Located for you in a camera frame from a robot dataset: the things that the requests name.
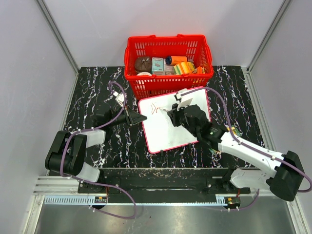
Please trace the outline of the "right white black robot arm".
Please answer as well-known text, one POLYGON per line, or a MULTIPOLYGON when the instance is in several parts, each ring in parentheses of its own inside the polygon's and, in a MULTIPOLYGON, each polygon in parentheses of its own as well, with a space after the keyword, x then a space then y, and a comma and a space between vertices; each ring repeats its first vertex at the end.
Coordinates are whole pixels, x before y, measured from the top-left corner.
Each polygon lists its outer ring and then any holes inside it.
POLYGON ((198 142, 208 148, 233 155, 257 167, 261 172, 233 170, 222 180, 222 189, 233 193, 238 188, 269 189, 276 197, 293 201, 303 181, 303 166, 298 154, 287 151, 283 154, 255 145, 207 119, 198 105, 179 107, 173 104, 167 111, 175 127, 183 127, 198 142))

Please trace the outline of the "pink framed whiteboard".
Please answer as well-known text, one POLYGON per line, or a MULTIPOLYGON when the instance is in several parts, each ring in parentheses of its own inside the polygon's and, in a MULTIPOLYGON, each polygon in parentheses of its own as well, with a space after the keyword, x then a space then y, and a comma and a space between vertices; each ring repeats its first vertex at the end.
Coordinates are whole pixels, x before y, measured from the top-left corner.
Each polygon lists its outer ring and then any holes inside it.
POLYGON ((147 117, 142 125, 148 151, 151 154, 198 142, 196 137, 184 127, 174 127, 167 113, 159 110, 159 108, 171 110, 172 105, 178 103, 174 97, 175 94, 175 92, 172 92, 144 98, 138 102, 140 114, 147 117))

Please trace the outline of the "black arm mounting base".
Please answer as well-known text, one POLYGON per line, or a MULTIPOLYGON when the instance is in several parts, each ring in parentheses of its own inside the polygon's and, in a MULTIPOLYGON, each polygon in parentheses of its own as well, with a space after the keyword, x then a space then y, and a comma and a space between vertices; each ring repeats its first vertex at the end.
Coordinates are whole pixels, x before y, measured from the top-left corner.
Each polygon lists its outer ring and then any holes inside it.
POLYGON ((209 194, 250 194, 230 183, 228 168, 103 168, 100 182, 126 191, 191 189, 209 194))

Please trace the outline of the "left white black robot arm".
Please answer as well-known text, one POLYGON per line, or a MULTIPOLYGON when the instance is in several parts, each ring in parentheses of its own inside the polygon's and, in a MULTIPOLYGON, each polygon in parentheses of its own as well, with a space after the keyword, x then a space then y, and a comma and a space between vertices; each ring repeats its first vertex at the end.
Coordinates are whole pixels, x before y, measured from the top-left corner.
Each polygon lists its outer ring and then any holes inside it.
POLYGON ((106 182, 100 177, 100 170, 85 162, 86 149, 92 146, 101 145, 112 135, 113 127, 120 124, 134 126, 147 119, 128 106, 119 108, 117 111, 98 112, 95 114, 93 126, 103 125, 98 130, 88 130, 78 133, 70 139, 68 131, 58 131, 50 150, 45 159, 45 168, 56 173, 63 168, 66 176, 75 176, 82 180, 89 181, 89 188, 95 193, 105 189, 106 182), (68 149, 65 150, 67 141, 70 139, 68 149))

